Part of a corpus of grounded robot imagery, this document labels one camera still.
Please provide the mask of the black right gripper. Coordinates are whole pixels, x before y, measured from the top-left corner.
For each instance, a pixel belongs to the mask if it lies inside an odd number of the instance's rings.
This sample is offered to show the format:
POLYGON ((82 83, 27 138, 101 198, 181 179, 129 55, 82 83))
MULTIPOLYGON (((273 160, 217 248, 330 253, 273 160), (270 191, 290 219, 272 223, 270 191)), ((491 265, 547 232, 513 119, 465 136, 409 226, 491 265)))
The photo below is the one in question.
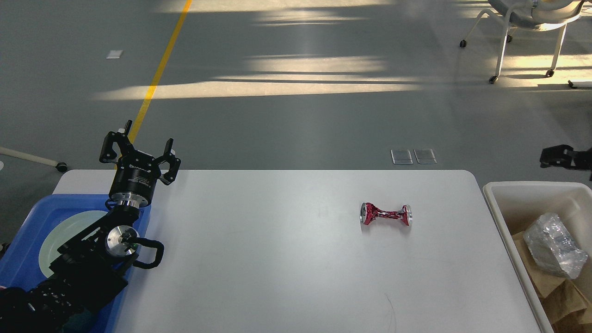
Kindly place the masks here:
POLYGON ((544 148, 541 151, 539 164, 541 168, 558 167, 592 172, 592 148, 579 152, 569 145, 544 148))

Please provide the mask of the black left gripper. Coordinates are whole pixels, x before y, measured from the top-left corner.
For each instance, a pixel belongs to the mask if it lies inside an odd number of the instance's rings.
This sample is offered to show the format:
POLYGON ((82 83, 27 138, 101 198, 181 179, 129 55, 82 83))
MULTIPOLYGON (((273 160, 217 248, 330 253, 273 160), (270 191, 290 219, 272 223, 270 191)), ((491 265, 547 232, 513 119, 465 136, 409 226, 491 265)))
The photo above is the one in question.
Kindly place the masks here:
POLYGON ((180 169, 180 158, 173 151, 173 138, 165 144, 162 156, 154 158, 149 154, 139 154, 129 139, 133 121, 127 120, 123 131, 109 131, 102 144, 99 162, 116 164, 117 170, 109 191, 113 202, 131 199, 137 206, 146 207, 152 204, 157 180, 170 185, 176 180, 180 169), (167 164, 163 172, 160 168, 167 164))

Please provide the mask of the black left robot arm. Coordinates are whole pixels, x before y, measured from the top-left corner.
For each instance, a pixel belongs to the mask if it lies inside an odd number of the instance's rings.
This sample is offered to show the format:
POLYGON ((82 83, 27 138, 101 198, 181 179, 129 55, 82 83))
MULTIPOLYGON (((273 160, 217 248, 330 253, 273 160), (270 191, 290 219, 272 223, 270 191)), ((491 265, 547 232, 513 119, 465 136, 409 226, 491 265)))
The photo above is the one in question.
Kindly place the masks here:
POLYGON ((113 301, 128 285, 129 268, 150 270, 161 263, 164 245, 141 237, 133 224, 152 203, 157 182, 175 181, 181 160, 172 138, 159 157, 137 150, 131 127, 129 120, 102 144, 99 161, 116 165, 107 213, 58 247, 49 278, 30 290, 1 291, 3 333, 57 333, 72 317, 95 314, 113 301))

